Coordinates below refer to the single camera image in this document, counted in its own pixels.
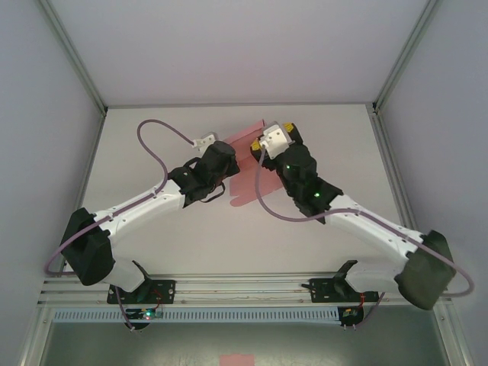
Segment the vent grille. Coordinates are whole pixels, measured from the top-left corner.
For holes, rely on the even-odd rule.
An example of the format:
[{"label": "vent grille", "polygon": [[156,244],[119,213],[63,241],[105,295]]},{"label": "vent grille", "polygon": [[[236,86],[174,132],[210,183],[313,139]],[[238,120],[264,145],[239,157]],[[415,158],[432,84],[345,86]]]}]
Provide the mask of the vent grille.
[{"label": "vent grille", "polygon": [[[55,323],[119,323],[119,309],[58,309]],[[134,323],[146,320],[134,320]],[[154,323],[331,323],[340,324],[337,307],[166,308]]]}]

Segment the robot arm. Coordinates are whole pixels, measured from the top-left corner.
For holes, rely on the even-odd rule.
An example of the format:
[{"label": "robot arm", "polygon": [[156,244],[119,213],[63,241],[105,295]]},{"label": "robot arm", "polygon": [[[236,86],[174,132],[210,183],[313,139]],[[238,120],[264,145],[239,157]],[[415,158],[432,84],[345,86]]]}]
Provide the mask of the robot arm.
[{"label": "robot arm", "polygon": [[389,256],[390,263],[346,262],[335,277],[337,292],[347,295],[351,291],[399,291],[417,307],[430,310],[434,306],[456,272],[419,250],[412,241],[420,242],[452,261],[442,234],[431,231],[424,235],[391,223],[321,179],[316,172],[316,160],[293,124],[272,124],[265,128],[263,135],[251,146],[258,161],[262,151],[265,151],[262,165],[276,171],[288,196],[303,215],[345,230]]},{"label": "robot arm", "polygon": [[110,209],[89,213],[81,208],[72,214],[63,242],[83,228],[103,220],[62,251],[84,285],[103,281],[129,293],[139,291],[138,298],[144,298],[151,281],[149,276],[134,261],[115,260],[112,249],[125,234],[147,220],[201,201],[219,186],[224,189],[223,180],[239,172],[236,152],[230,145],[216,141],[214,137],[199,150],[203,152],[202,157],[173,169],[160,191],[158,187],[162,183]]}]

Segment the white wall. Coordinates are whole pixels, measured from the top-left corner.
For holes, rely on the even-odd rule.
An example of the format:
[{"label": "white wall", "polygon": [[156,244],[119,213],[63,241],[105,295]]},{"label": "white wall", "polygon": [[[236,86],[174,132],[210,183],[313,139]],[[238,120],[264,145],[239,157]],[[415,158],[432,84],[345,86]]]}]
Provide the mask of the white wall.
[{"label": "white wall", "polygon": [[0,2],[0,364],[15,365],[99,115],[32,0]]},{"label": "white wall", "polygon": [[479,365],[488,364],[487,15],[486,0],[444,1],[384,109],[419,225],[444,233],[476,281],[456,305]]},{"label": "white wall", "polygon": [[371,102],[426,0],[52,0],[105,104]]}]

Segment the white ceiling panel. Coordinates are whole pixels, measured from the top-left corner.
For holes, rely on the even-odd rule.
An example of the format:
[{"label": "white ceiling panel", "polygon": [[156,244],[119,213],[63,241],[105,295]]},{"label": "white ceiling panel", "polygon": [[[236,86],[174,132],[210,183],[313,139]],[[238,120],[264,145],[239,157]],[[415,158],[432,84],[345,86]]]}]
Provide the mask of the white ceiling panel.
[{"label": "white ceiling panel", "polygon": [[105,104],[362,102],[425,0],[52,0]]}]

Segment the pink fabric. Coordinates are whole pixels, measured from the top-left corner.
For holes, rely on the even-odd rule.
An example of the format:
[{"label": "pink fabric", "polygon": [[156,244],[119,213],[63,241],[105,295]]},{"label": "pink fabric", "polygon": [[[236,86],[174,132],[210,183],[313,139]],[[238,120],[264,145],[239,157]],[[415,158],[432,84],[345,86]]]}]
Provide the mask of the pink fabric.
[{"label": "pink fabric", "polygon": [[222,355],[219,366],[255,366],[254,355]]},{"label": "pink fabric", "polygon": [[[257,199],[254,190],[255,170],[258,162],[251,155],[250,146],[252,142],[262,134],[265,122],[258,123],[242,130],[241,132],[225,140],[236,150],[236,159],[241,172],[230,178],[230,197],[236,197],[230,201],[231,206],[240,207]],[[262,168],[259,190],[263,196],[277,191],[283,187],[276,172],[270,172]]]}]

